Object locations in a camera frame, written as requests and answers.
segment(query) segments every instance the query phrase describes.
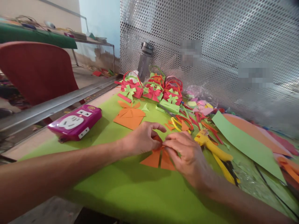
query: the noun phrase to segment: perforated metal sheet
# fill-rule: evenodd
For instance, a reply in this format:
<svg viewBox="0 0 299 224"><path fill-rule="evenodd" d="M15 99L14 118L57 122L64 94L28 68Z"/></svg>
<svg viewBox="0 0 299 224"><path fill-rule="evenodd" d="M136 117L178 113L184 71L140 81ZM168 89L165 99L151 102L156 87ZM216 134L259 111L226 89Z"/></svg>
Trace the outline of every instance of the perforated metal sheet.
<svg viewBox="0 0 299 224"><path fill-rule="evenodd" d="M181 67L181 40L202 40L202 64ZM219 106L299 138L298 6L279 0L121 0L121 73L138 67L141 43L152 64ZM238 85L239 62L273 65L272 88Z"/></svg>

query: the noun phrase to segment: red chair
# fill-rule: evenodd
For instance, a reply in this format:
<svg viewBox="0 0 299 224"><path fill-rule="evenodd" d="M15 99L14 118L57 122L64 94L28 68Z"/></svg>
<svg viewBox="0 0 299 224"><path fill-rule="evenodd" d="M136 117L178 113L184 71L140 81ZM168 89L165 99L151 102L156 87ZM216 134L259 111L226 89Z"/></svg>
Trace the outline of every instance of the red chair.
<svg viewBox="0 0 299 224"><path fill-rule="evenodd" d="M79 89L68 53L50 44L0 44L0 70L32 106Z"/></svg>

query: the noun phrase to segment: blue wall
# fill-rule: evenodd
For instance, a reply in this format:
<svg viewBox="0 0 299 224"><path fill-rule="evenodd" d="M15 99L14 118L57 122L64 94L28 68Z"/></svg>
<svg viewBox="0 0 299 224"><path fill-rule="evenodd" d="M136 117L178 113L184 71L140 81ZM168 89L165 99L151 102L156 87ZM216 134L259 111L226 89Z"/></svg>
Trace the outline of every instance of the blue wall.
<svg viewBox="0 0 299 224"><path fill-rule="evenodd" d="M115 56L120 57L120 0L79 0L80 14L87 18L88 30L94 36L106 37L114 44ZM82 32L86 33L85 19L81 19ZM111 47L103 47L112 53Z"/></svg>

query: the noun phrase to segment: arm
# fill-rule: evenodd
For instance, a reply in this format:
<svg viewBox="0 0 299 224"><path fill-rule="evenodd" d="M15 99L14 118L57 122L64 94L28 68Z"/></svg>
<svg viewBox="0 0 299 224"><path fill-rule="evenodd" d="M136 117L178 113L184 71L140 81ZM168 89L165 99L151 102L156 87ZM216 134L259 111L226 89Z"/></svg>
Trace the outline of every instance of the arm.
<svg viewBox="0 0 299 224"><path fill-rule="evenodd" d="M205 160L200 146L187 132L168 135L163 145L166 146L177 170L195 189L231 208L243 222L295 223L291 218L218 176Z"/></svg>
<svg viewBox="0 0 299 224"><path fill-rule="evenodd" d="M106 165L160 147L152 139L157 135L153 129L166 132L158 123L143 122L116 142L1 166L0 223L15 219Z"/></svg>

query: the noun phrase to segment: green tablecloth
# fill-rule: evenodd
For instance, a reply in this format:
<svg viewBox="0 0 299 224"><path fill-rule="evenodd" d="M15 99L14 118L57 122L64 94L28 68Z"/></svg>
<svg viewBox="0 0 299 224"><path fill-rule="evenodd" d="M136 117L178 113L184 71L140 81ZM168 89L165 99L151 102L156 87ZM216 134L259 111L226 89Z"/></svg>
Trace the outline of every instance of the green tablecloth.
<svg viewBox="0 0 299 224"><path fill-rule="evenodd" d="M114 95L110 100L100 105L103 117L81 141L60 144L54 137L23 159L81 149L124 137L130 130L112 122L121 109L117 100L120 98ZM148 103L150 110L150 112L145 111L146 117L143 118L143 121L167 123L170 117L157 111L153 101L146 99L140 103L140 108ZM198 129L195 128L193 135L196 135L197 132ZM162 139L169 133L169 130L167 133L159 132ZM255 171L252 161L234 148L223 136L220 137L230 145L230 149L225 145L219 145L219 147L234 156L235 170L242 182L241 188L284 214L290 215L290 212L265 186ZM150 152L123 159L103 168L70 189L65 197L95 211L131 223L237 222L234 214L226 207L209 200L204 195L197 197L192 187L177 171L139 164L148 155ZM204 155L212 168L222 175L212 154L208 150L204 150ZM294 211L298 211L298 203L288 190L267 171L260 169L277 194Z"/></svg>
<svg viewBox="0 0 299 224"><path fill-rule="evenodd" d="M10 41L33 41L52 44L61 48L77 49L73 38L47 32L45 30L31 30L21 26L0 23L0 44Z"/></svg>

